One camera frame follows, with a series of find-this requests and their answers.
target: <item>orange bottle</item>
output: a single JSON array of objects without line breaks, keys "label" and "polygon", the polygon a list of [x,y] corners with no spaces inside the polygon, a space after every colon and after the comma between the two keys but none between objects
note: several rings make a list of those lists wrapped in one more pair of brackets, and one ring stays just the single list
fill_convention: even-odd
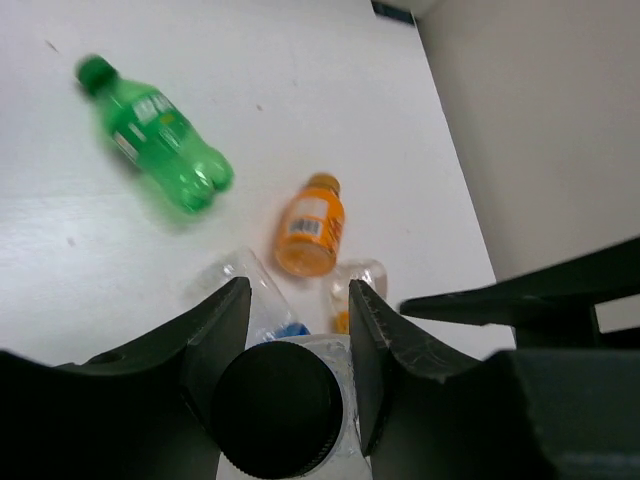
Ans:
[{"label": "orange bottle", "polygon": [[332,175],[313,175],[287,207],[278,232],[275,257],[300,277],[326,275],[336,264],[344,207],[340,183]]}]

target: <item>black bottle cap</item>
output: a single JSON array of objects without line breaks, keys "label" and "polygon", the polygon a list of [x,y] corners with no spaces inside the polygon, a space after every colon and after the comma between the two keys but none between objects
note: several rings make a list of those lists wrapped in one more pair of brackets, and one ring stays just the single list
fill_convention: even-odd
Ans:
[{"label": "black bottle cap", "polygon": [[258,478],[303,475],[319,465],[342,426],[342,395],[324,362],[300,345],[256,345],[231,362],[211,400],[220,450]]}]

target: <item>white table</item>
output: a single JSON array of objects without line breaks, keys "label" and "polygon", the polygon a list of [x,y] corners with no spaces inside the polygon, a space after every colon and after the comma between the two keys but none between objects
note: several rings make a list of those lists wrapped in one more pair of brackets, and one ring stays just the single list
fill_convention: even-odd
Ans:
[{"label": "white table", "polygon": [[[368,0],[4,0],[0,47],[3,348],[84,362],[170,320],[211,293],[193,282],[220,254],[267,259],[320,170],[343,187],[340,257],[383,262],[390,304],[494,281],[418,32]],[[90,52],[227,155],[237,180],[212,210],[172,212],[99,145],[73,76]],[[328,331],[319,282],[271,273]],[[476,357],[513,346],[504,327],[416,323]]]}]

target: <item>green bottle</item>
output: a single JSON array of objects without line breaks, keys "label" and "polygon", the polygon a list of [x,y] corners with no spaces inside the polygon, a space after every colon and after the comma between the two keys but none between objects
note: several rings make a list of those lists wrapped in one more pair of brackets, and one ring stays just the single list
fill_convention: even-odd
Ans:
[{"label": "green bottle", "polygon": [[120,78],[104,58],[80,61],[76,76],[95,100],[103,128],[129,159],[191,211],[229,187],[233,170],[160,91]]}]

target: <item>bottle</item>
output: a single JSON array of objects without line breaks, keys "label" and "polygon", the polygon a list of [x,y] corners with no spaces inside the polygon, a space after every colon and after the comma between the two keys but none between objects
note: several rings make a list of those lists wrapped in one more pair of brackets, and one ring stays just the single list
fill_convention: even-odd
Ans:
[{"label": "bottle", "polygon": [[287,207],[275,257],[280,266],[301,277],[329,273],[336,264],[344,225],[340,183],[332,175],[317,173]]},{"label": "bottle", "polygon": [[103,129],[174,203],[198,211],[229,187],[227,160],[157,88],[122,79],[97,55],[79,62],[76,77],[95,101]]},{"label": "bottle", "polygon": [[211,411],[220,412],[211,422],[220,463],[235,480],[372,479],[360,449],[348,335],[291,337],[245,351],[222,373]]},{"label": "bottle", "polygon": [[278,338],[309,335],[309,329],[298,320],[278,286],[248,247],[240,247],[207,267],[198,276],[198,291],[194,292],[198,298],[192,303],[201,301],[203,295],[210,295],[235,277],[247,277],[251,284],[245,348]]},{"label": "bottle", "polygon": [[364,280],[375,292],[386,299],[387,271],[377,260],[350,260],[340,263],[324,279],[323,291],[336,333],[349,333],[349,283]]}]

